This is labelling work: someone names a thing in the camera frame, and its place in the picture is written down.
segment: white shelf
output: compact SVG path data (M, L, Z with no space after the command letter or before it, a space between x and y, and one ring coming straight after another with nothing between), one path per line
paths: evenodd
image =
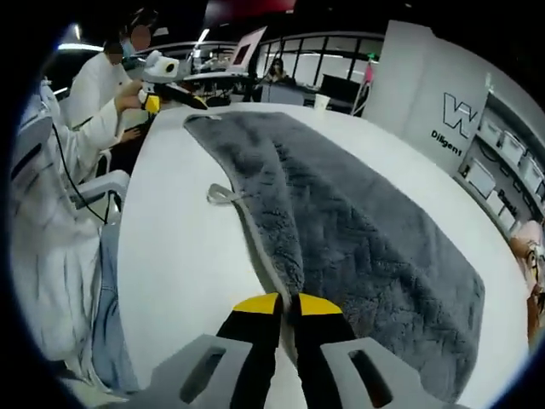
M503 156L502 150L496 145L492 145L491 143L489 143L485 138L483 138L480 135L479 132L477 132L475 136L479 138L479 141L481 141L487 147L489 147L492 151L494 151L494 153L502 160L502 162L511 170L511 173L516 177L516 182L525 190L524 195L531 198L531 201L537 208L537 211L539 211L542 217L545 217L545 210L543 210L542 208L541 201L539 200L537 195L531 191L530 187L528 186L528 182L520 174L519 167L516 164L514 164L512 161L507 159L505 156Z
M530 124L524 112L517 112L509 103L508 98L504 98L497 91L491 90L486 102L486 106L497 115L514 134L530 149L538 162L545 164L545 143L543 143L542 130L537 132L534 128L536 124Z
M454 175L454 180L461 186L463 189L477 202L477 204L480 206L480 208L486 213L486 215L492 220L496 228L500 231L503 238L506 241L509 241L509 238L511 237L511 234L509 234L509 231L503 226L502 222L500 221L500 217L492 211L488 203L486 203L486 199L483 197L482 194L468 181L466 181L462 175L459 173L456 173Z

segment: ceiling light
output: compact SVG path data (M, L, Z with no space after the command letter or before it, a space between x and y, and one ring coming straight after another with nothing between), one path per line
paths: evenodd
M166 36L169 34L169 29L167 27L159 27L155 32L153 33L154 37L159 36Z
M203 32L201 32L201 37L198 38L197 45L201 44L206 36L208 36L208 33L210 32L209 28L205 28Z
M320 54L318 54L318 53L303 53L301 55L315 56L315 57L320 56ZM333 55L333 54L324 54L324 57L328 57L328 58L344 58L342 55Z
M61 92L65 92L66 90L68 90L68 87L61 88L61 89L57 89L57 90L53 93L53 95L60 94Z
M76 33L77 40L81 41L81 31L79 30L79 26L77 24L74 24L74 32Z
M77 49L86 49L88 51L99 51L101 52L104 48L99 47L98 45L90 45L90 44L79 44L79 43L64 43L59 44L58 50L77 50Z

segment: ceiling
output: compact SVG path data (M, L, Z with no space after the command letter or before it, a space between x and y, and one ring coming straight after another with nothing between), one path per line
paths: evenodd
M269 0L267 3L282 2ZM217 4L237 0L214 0ZM519 83L545 110L545 60L542 58L545 30L539 3L494 2L486 8L475 1L424 2L422 0L298 0L293 14L272 13L212 26L208 39L237 41L245 33L268 26L266 38L300 32L363 31L384 33L389 20L404 20L429 26L435 35L473 51ZM102 21L85 14L78 20L84 41L101 44L108 32L117 29L140 5L104 14ZM154 37L152 45L194 41L204 28L206 0L169 2L153 8L158 12L156 27L166 26L168 36Z

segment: black cable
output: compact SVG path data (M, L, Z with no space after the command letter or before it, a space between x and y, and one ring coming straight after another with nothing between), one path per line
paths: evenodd
M267 92L267 102L270 103L271 102L271 88L273 86L273 83L270 83L268 85L269 89L268 89L268 92Z
M70 184L72 185L72 188L74 189L74 192L76 192L79 199L82 201L82 203L85 205L85 207L87 207L87 209L91 213L93 213L93 215L95 215L105 225L108 224L108 222L105 219L100 217L100 215L97 212L95 212L93 209L90 208L89 204L87 203L87 200L85 200L83 195L79 192L79 190L77 190L76 183L74 183L74 181L70 177L70 172L68 171L68 166L66 166L65 154L62 152L62 145L60 144L59 132L57 132L57 128L55 127L55 124L53 124L53 131L54 131L55 137L57 138L57 143L59 144L60 158L62 159L62 164L63 164L63 166L65 168L66 177L68 177L68 181L70 181Z

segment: desk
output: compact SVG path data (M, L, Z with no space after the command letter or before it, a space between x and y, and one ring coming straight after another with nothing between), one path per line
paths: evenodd
M229 72L229 71L218 71L218 72L204 72L202 74L193 74L188 75L183 78L184 81L202 81L202 80L214 80L217 78L234 78L234 79L245 79L250 75L247 72Z
M489 405L528 351L526 287L507 243L473 199L439 167L362 118L305 107L240 103L209 109L286 112L360 158L419 204L486 287L479 357L459 402ZM153 368L201 333L215 334L232 307L263 292L231 206L206 201L221 167L183 128L188 107L161 112L129 185L118 255L121 319L141 387ZM267 407L304 407L295 370L278 351Z
M503 154L502 149L490 143L486 138L481 136L479 132L475 134L475 137L477 141L485 144L496 154L502 164L509 168L516 182L525 190L525 196L531 201L531 204L527 204L531 208L531 212L534 214L534 220L539 220L540 217L545 218L545 210L542 208L541 199L537 197L535 190L532 190L532 188L528 185L528 182L520 174L519 166L514 164L511 160L507 159Z
M314 101L316 100L316 94L319 94L319 90L315 90L313 88L309 88L307 86L299 85L299 84L283 84L283 83L264 83L263 89L266 87L274 87L278 89L284 89L286 91L290 91L293 94L299 94L301 98L303 99L303 102L301 104L296 103L295 105L304 105L305 107L314 107ZM270 96L269 91L264 91L264 94L266 95L261 98L261 102L268 102L267 96ZM350 114L353 108L353 102L349 101L343 101L343 100L337 100L336 98L330 98L330 103L328 104L328 108L331 111L337 111L342 112L346 114Z

